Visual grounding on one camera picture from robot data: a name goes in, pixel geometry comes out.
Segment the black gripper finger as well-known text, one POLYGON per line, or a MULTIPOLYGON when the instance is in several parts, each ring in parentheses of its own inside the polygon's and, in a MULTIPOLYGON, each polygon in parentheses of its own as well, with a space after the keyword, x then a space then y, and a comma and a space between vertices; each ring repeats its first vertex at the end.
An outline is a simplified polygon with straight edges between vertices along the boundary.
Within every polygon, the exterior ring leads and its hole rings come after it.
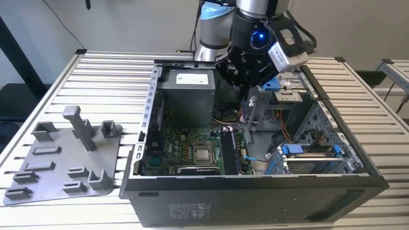
POLYGON ((269 63, 260 70, 252 70, 248 73, 247 99, 249 99, 249 91, 255 86, 264 85, 272 78, 276 77, 276 66, 269 63))
POLYGON ((220 73, 220 77, 228 82, 237 92, 237 99, 241 103, 245 96, 247 87, 244 86, 244 79, 239 73, 237 69, 232 69, 233 64, 231 63, 228 53, 216 56, 215 67, 220 73))

